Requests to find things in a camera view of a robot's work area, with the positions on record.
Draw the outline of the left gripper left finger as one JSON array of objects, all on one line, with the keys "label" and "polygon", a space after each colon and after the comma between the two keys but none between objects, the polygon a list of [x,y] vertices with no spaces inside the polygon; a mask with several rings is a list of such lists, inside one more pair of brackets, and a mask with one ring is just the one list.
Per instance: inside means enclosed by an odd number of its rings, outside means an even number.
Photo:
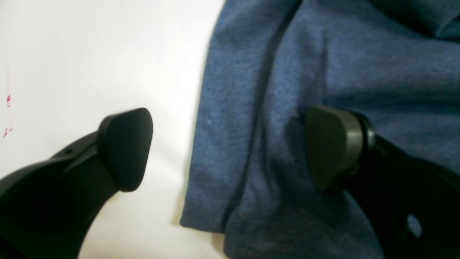
[{"label": "left gripper left finger", "polygon": [[77,259],[106,202],[143,181],[153,137],[146,108],[107,116],[48,160],[3,177],[2,259]]}]

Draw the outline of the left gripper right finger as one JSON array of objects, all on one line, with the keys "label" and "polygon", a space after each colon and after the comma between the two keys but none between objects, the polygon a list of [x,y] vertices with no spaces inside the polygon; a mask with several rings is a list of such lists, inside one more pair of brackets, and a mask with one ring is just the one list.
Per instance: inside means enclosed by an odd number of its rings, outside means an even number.
[{"label": "left gripper right finger", "polygon": [[359,113],[316,105],[305,119],[315,187],[346,190],[387,259],[459,258],[459,175],[378,136]]}]

